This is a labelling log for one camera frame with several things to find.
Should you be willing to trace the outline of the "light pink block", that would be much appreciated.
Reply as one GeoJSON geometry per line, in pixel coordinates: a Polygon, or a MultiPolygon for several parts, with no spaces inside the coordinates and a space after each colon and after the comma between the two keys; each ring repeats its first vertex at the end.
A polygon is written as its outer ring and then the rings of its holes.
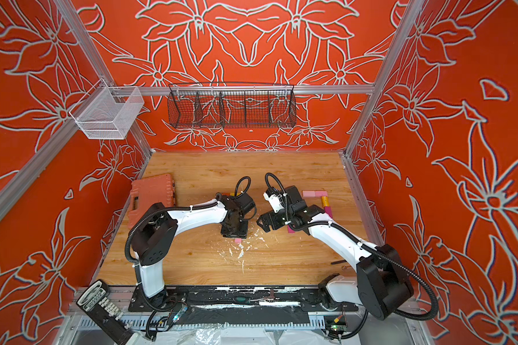
{"type": "Polygon", "coordinates": [[[315,196],[316,197],[328,197],[328,192],[327,191],[315,191],[315,196]]]}

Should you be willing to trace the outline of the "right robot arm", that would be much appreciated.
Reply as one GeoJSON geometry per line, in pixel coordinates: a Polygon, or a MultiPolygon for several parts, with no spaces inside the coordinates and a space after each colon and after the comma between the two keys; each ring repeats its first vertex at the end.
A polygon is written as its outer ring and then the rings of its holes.
{"type": "Polygon", "coordinates": [[[336,275],[327,281],[325,288],[332,300],[360,305],[380,321],[393,313],[416,321],[428,321],[437,316],[439,305],[434,290],[402,264],[400,255],[392,246],[385,244],[380,247],[356,236],[338,224],[322,207],[307,205],[295,186],[284,190],[269,187],[263,197],[272,208],[258,219],[263,231],[283,227],[303,231],[326,244],[355,270],[355,280],[336,275]],[[414,294],[413,281],[430,298],[430,310],[424,313],[401,310],[414,294]]]}

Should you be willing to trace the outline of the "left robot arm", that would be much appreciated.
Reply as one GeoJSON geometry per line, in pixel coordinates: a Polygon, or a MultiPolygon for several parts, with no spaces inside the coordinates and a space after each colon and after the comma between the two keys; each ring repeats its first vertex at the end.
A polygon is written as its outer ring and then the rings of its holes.
{"type": "Polygon", "coordinates": [[[125,258],[135,268],[137,285],[147,299],[164,291],[163,260],[175,238],[186,231],[219,224],[225,238],[247,237],[256,203],[246,193],[237,196],[218,194],[204,204],[185,207],[150,206],[131,228],[125,242],[125,258]]]}

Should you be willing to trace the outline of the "orange yellow cylinder block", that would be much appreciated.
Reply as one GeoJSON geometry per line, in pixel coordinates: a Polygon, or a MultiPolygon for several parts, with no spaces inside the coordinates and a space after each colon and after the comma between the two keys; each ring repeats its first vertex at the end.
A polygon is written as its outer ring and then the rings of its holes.
{"type": "Polygon", "coordinates": [[[324,208],[330,207],[330,202],[326,195],[321,197],[321,201],[322,201],[322,206],[324,208]]]}

